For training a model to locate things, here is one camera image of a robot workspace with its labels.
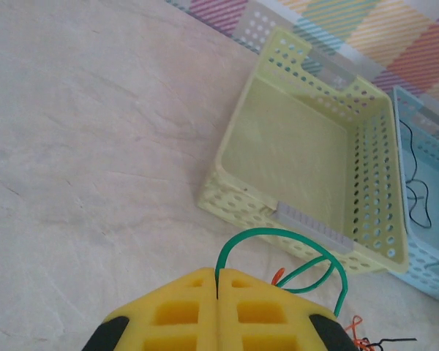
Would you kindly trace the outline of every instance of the blue stripe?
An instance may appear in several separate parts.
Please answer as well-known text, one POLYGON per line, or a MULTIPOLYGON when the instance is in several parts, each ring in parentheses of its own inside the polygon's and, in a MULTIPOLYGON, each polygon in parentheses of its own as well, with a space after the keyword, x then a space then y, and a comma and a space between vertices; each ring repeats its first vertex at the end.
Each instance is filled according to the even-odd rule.
POLYGON ((331 4, 331 5, 328 5, 328 6, 319 7, 318 9, 304 11, 302 13, 302 15, 304 17, 310 17, 311 18, 311 17, 315 17, 317 15, 322 15, 323 13, 319 13, 319 12, 323 12, 324 10, 327 10, 327 9, 331 10, 333 13, 336 13, 338 15, 338 12, 341 12, 341 11, 347 10, 347 9, 351 9, 353 7, 357 7, 357 6, 361 5, 361 4, 372 4, 373 6, 375 6, 378 2, 379 2, 378 0, 366 0, 366 1, 363 1, 363 2, 359 2, 358 4, 349 4, 348 6, 345 6, 345 7, 335 8, 335 7, 338 7, 339 5, 341 5, 341 2, 340 2, 338 4, 331 4))
MULTIPOLYGON (((368 9, 372 9, 374 8, 373 4, 370 4, 368 7, 364 8, 364 10, 368 9)), ((346 17, 344 18, 344 23, 342 23, 342 26, 347 26, 348 22, 350 20, 354 20, 355 22, 361 22, 362 19, 364 19, 367 16, 367 12, 363 12, 363 13, 356 13, 354 16, 352 17, 346 17)), ((332 23, 339 23, 342 22, 342 16, 341 15, 332 15, 332 16, 328 16, 327 18, 325 18, 326 20, 330 20, 330 19, 334 19, 331 22, 325 22, 323 23, 324 26, 329 26, 332 23)))

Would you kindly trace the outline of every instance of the light blue plastic basket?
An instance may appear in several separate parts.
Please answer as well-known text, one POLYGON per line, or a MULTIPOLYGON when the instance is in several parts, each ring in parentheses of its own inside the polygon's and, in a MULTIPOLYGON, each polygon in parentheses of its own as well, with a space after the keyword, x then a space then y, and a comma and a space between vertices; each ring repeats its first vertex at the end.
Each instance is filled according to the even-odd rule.
MULTIPOLYGON (((405 224, 408 233, 410 268, 405 274, 395 274, 404 282, 439 300, 439 115, 430 110, 405 89, 395 87, 392 93, 395 118, 399 133, 401 171, 410 180, 415 161, 410 149, 410 131, 413 131, 413 151, 418 162, 416 178, 429 187, 427 207, 432 227, 424 229, 409 217, 413 194, 403 187, 405 224)), ((424 186, 411 183, 418 196, 425 196, 424 186)), ((424 199, 420 199, 412 217, 421 224, 429 224, 424 212, 424 199)))

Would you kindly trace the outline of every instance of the plastic basket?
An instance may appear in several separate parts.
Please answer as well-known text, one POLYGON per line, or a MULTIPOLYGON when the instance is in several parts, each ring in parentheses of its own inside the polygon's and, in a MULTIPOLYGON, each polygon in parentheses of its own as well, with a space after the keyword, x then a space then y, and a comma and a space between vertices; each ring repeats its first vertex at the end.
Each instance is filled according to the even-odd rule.
MULTIPOLYGON (((408 269, 389 97, 282 29, 259 56, 198 205, 242 228, 302 233, 349 273, 408 269), (330 72, 329 83, 302 68, 309 57, 330 72)), ((306 260, 318 255, 264 239, 306 260)))
MULTIPOLYGON (((409 208, 414 205, 413 193, 404 187, 405 223, 408 232, 410 268, 406 274, 396 274, 401 280, 413 285, 424 293, 439 300, 439 115, 403 88, 395 88, 393 93, 396 119, 407 124, 412 132, 400 124, 400 153, 402 174, 410 180, 418 164, 416 178, 426 183, 429 189, 427 208, 431 217, 431 228, 415 224, 409 217, 409 208)), ((410 184, 417 196, 423 197, 426 190, 422 184, 410 184)), ((412 217, 420 224, 429 227, 424 212, 424 200, 420 199, 412 211, 412 217)))

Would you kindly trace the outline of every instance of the yellow plastic basket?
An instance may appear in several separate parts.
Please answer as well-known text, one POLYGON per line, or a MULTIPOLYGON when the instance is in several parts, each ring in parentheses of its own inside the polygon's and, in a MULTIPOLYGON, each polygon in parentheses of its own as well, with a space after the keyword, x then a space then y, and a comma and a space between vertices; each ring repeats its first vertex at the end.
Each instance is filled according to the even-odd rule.
MULTIPOLYGON (((238 227, 295 230, 327 247, 348 273, 405 272, 391 100, 308 42, 275 29, 198 205, 238 227), (329 84, 302 68, 310 59, 324 67, 319 78, 329 84)), ((297 241, 263 239, 306 260, 318 255, 297 241)))

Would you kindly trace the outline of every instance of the red wire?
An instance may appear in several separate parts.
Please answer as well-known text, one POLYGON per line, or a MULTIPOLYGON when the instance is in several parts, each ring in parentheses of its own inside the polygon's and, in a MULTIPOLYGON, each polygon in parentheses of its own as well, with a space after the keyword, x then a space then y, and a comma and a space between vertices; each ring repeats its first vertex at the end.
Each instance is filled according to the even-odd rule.
POLYGON ((283 274, 285 274, 285 269, 280 268, 278 272, 276 272, 275 275, 273 276, 273 279, 271 280, 271 285, 276 285, 280 280, 280 278, 283 276, 283 274))
POLYGON ((356 327, 358 325, 360 325, 361 323, 363 323, 363 319, 360 316, 354 316, 351 325, 346 327, 345 331, 349 331, 351 329, 351 331, 353 332, 353 342, 356 345, 356 347, 358 347, 359 349, 362 349, 364 351, 375 351, 374 347, 367 346, 367 345, 371 344, 369 342, 369 340, 358 339, 358 337, 356 336, 356 327))

